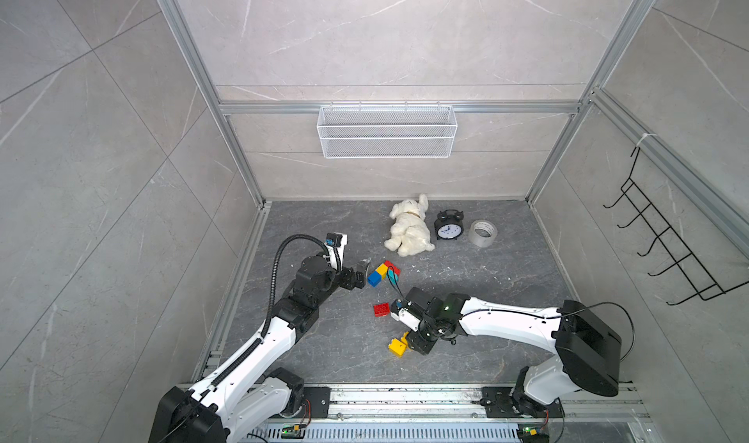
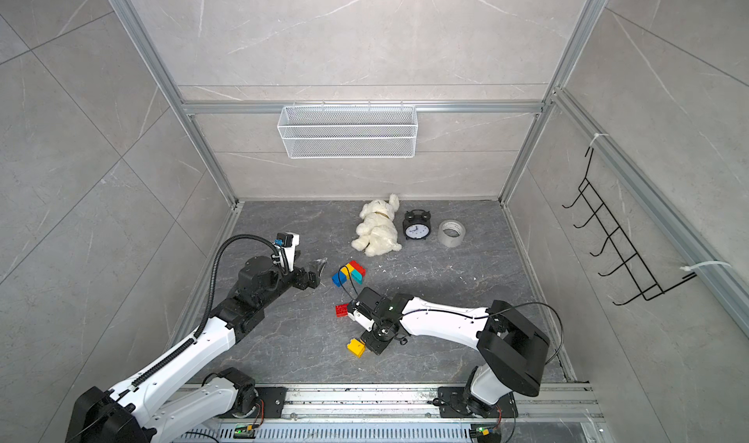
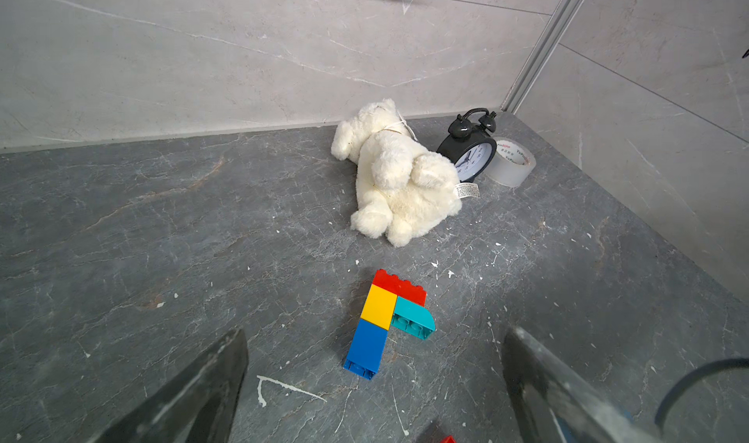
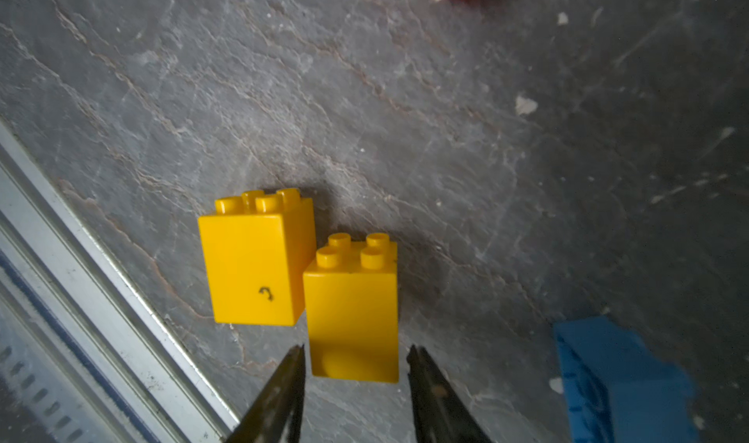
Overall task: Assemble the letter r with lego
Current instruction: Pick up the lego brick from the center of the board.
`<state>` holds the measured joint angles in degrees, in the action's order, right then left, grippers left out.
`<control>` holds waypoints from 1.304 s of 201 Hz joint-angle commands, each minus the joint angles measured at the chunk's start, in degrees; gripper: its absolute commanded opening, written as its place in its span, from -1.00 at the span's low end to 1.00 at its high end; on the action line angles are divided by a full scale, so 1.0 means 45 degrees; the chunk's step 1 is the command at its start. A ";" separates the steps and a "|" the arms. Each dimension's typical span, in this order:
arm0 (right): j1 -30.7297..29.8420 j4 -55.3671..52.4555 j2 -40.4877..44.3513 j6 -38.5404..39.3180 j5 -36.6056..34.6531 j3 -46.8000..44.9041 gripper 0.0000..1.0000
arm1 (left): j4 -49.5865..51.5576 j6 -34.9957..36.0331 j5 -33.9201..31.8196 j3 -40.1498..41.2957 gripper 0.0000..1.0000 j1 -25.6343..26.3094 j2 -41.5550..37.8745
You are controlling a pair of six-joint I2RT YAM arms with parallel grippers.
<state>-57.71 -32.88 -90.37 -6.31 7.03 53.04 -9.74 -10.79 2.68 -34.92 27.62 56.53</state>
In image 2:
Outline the small blue lego brick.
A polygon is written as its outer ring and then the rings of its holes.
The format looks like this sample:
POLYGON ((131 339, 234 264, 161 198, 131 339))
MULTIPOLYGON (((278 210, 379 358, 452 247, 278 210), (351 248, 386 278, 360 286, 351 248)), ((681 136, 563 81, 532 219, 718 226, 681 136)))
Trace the small blue lego brick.
POLYGON ((345 285, 345 283, 347 281, 347 277, 346 277, 346 275, 342 271, 339 271, 339 272, 337 272, 336 274, 334 274, 332 276, 332 280, 333 280, 333 283, 335 284, 335 286, 341 287, 341 286, 345 285))

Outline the long red lego brick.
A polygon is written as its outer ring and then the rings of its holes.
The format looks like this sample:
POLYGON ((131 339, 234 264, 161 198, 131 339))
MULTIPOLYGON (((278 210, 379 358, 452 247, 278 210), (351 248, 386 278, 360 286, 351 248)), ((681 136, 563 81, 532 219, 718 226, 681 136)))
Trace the long red lego brick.
POLYGON ((351 267, 353 267, 353 269, 355 269, 362 277, 366 275, 366 269, 364 269, 362 265, 359 265, 359 263, 351 261, 349 265, 351 265, 351 267))

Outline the teal lego brick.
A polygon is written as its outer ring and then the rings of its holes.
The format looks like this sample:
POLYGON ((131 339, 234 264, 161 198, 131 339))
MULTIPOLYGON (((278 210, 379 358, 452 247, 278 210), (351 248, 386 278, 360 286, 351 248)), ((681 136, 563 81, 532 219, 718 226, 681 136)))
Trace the teal lego brick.
POLYGON ((358 284, 362 284, 363 283, 363 277, 361 276, 361 274, 358 271, 351 271, 350 277, 354 281, 356 281, 358 284))

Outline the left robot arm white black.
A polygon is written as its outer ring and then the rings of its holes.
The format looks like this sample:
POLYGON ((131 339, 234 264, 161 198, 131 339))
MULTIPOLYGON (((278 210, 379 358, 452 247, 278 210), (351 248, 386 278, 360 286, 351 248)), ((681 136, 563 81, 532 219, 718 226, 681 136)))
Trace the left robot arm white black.
POLYGON ((326 260, 281 273, 268 257, 246 261, 229 296, 203 330, 190 333, 132 377, 101 390, 93 386, 75 401, 68 442, 171 442, 214 417, 259 416, 256 382, 234 367, 210 374, 197 390, 176 392, 214 358, 237 345, 264 318, 264 310, 291 288, 314 289, 326 260))

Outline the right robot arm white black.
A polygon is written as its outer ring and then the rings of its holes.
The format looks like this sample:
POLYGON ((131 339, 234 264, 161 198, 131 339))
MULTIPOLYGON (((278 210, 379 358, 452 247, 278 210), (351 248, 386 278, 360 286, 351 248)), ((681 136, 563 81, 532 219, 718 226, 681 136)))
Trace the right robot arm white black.
POLYGON ((347 316, 364 328, 354 343, 377 355, 394 341, 433 337, 478 351, 484 363, 463 388, 438 389, 433 404, 443 418, 497 417, 510 394, 540 394, 550 347, 548 335, 508 302, 459 308, 397 294, 388 298, 366 288, 346 305, 347 316))

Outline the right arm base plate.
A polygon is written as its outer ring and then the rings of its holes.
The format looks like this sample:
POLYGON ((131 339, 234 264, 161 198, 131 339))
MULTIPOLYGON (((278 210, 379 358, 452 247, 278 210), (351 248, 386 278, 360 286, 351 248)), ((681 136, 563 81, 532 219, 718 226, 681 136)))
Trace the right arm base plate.
POLYGON ((431 404, 439 409, 443 419, 450 418, 516 418, 518 409, 512 393, 503 396, 496 404, 490 405, 473 397, 467 388, 460 386, 440 386, 431 404))

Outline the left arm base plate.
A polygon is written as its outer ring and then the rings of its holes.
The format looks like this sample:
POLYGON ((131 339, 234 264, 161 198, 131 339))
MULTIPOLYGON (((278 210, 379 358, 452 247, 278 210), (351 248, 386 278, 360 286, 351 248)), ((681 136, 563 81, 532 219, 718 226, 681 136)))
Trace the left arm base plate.
POLYGON ((237 419, 260 418, 280 419, 285 407, 288 388, 284 386, 261 386, 240 391, 234 407, 229 411, 237 419))

